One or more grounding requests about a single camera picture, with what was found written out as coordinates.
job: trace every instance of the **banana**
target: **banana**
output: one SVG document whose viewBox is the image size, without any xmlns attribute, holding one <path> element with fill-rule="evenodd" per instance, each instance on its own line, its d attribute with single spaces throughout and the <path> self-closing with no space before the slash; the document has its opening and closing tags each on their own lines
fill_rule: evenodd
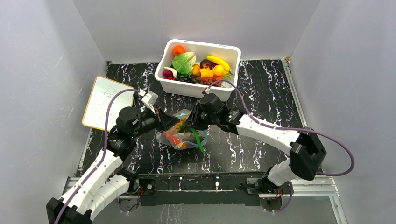
<svg viewBox="0 0 396 224">
<path fill-rule="evenodd" d="M 223 59 L 213 56 L 213 55 L 209 55 L 208 57 L 206 57 L 206 59 L 208 59 L 209 61 L 211 61 L 213 63 L 223 66 L 226 73 L 230 72 L 230 65 L 227 62 L 225 62 Z"/>
</svg>

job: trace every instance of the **white wall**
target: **white wall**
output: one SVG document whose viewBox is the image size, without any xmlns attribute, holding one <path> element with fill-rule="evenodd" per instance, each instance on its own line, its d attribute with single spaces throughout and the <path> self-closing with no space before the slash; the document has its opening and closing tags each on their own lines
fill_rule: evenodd
<svg viewBox="0 0 396 224">
<path fill-rule="evenodd" d="M 291 55 L 319 0 L 74 0 L 106 61 L 159 62 L 170 39 Z"/>
<path fill-rule="evenodd" d="M 308 125 L 345 142 L 356 158 L 336 178 L 350 224 L 396 219 L 396 2 L 322 0 L 291 57 Z M 350 162 L 325 142 L 326 171 Z"/>
<path fill-rule="evenodd" d="M 93 80 L 106 62 L 72 0 L 0 3 L 0 223 L 48 223 L 76 172 Z"/>
</svg>

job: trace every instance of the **transparent bag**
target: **transparent bag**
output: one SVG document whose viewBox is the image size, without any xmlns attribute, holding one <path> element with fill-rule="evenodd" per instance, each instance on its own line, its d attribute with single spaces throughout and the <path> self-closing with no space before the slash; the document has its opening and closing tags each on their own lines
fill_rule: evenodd
<svg viewBox="0 0 396 224">
<path fill-rule="evenodd" d="M 173 116 L 176 116 L 179 119 L 182 118 L 187 119 L 190 113 L 191 111 L 187 109 L 182 109 L 181 111 L 173 114 Z M 197 139 L 194 133 L 191 132 L 178 133 L 176 126 L 177 125 L 173 126 L 171 129 L 165 131 L 164 133 L 157 132 L 156 139 L 158 143 L 170 145 L 178 150 L 198 147 Z M 201 145 L 202 146 L 205 145 L 208 142 L 207 131 L 206 130 L 197 131 L 197 133 L 199 135 Z"/>
</svg>

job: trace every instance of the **robotic arm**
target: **robotic arm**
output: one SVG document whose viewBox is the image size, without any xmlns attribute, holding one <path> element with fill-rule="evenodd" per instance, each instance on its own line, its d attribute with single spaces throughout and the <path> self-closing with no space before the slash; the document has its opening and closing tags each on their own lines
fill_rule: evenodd
<svg viewBox="0 0 396 224">
<path fill-rule="evenodd" d="M 71 201 L 65 211 L 60 214 L 59 223 L 90 224 L 112 200 L 126 192 L 137 192 L 139 184 L 142 184 L 144 180 L 139 179 L 138 174 L 127 172 L 125 169 L 119 171 L 108 183 L 104 184 L 104 182 L 132 153 L 136 147 L 136 137 L 153 129 L 160 132 L 167 131 L 180 121 L 153 106 L 157 97 L 150 91 L 144 96 L 142 101 L 146 105 L 146 109 L 143 112 L 136 107 L 125 107 L 120 111 L 116 126 L 111 129 L 108 135 L 108 151 L 104 161 L 99 164 L 104 153 L 100 151 L 95 162 L 69 191 L 64 193 L 59 200 L 52 198 L 47 203 L 50 224 L 55 222 L 64 202 L 70 198 Z M 313 180 L 326 156 L 326 151 L 317 135 L 263 127 L 253 122 L 244 111 L 228 107 L 213 93 L 205 94 L 194 105 L 192 113 L 184 123 L 186 128 L 195 128 L 196 130 L 205 130 L 209 125 L 217 125 L 225 132 L 263 141 L 289 156 L 286 161 L 271 167 L 264 176 L 255 178 L 254 183 L 242 183 L 249 194 L 273 193 L 285 182 L 296 178 Z M 96 172 L 82 183 L 82 180 L 94 168 L 97 169 Z M 76 195 L 73 195 L 77 187 L 80 189 Z M 150 189 L 149 194 L 154 194 L 155 188 L 146 189 Z"/>
</svg>

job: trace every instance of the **green leafy vegetable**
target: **green leafy vegetable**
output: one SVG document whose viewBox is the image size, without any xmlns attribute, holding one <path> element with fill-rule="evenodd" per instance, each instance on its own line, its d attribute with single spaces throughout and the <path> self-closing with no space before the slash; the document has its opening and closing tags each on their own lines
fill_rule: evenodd
<svg viewBox="0 0 396 224">
<path fill-rule="evenodd" d="M 178 73 L 191 75 L 192 67 L 196 60 L 197 57 L 194 52 L 186 52 L 176 56 L 172 61 L 172 65 Z"/>
</svg>

